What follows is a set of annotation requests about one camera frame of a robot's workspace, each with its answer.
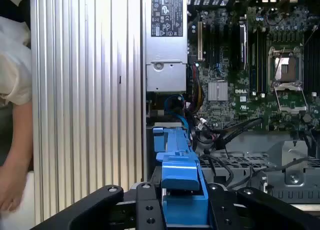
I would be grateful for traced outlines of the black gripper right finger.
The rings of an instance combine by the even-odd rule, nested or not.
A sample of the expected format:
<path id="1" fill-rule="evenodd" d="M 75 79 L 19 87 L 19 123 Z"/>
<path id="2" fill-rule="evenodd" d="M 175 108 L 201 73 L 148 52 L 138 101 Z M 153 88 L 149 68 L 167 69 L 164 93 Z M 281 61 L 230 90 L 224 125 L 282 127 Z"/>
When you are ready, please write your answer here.
<path id="1" fill-rule="evenodd" d="M 213 230 L 318 230 L 319 218 L 260 190 L 207 185 Z"/>

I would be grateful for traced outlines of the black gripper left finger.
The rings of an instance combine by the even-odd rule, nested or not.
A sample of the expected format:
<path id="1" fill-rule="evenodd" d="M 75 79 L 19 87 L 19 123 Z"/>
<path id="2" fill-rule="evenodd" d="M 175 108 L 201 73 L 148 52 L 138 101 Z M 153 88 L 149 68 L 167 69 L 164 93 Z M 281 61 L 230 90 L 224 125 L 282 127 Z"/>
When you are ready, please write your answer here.
<path id="1" fill-rule="evenodd" d="M 164 230 L 163 212 L 151 183 L 125 192 L 107 185 L 77 201 L 35 230 Z"/>

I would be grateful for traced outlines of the person bare hand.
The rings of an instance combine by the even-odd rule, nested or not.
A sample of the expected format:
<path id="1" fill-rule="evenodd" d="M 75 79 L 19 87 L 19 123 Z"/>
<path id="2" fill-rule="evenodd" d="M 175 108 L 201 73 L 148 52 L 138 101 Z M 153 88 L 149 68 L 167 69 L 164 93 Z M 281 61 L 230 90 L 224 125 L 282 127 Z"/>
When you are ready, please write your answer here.
<path id="1" fill-rule="evenodd" d="M 28 167 L 4 164 L 0 168 L 0 211 L 12 212 L 20 205 Z"/>

